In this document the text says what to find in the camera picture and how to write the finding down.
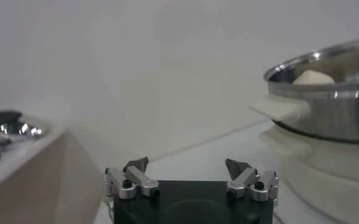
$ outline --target stainless steel pot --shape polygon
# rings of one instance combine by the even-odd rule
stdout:
[[[293,85],[305,70],[334,85]],[[288,60],[265,74],[269,95],[251,106],[280,126],[309,136],[359,142],[359,40]]]

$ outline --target bolt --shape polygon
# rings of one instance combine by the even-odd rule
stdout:
[[[132,181],[130,180],[130,179],[125,179],[124,181],[123,181],[123,188],[130,188],[130,187],[132,187]]]
[[[264,182],[258,181],[255,183],[255,189],[256,190],[263,190],[265,188]]]

